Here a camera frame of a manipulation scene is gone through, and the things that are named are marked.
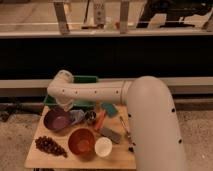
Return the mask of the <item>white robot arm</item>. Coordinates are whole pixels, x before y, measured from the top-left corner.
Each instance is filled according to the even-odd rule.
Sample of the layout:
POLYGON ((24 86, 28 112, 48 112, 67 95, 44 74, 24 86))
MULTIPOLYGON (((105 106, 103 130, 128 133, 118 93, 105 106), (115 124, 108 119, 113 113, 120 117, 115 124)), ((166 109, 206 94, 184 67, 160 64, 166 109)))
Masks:
POLYGON ((47 93, 63 109, 75 100, 125 105, 137 171, 187 171, 174 101, 160 79, 142 76, 133 81, 75 83, 70 72, 61 70, 47 93))

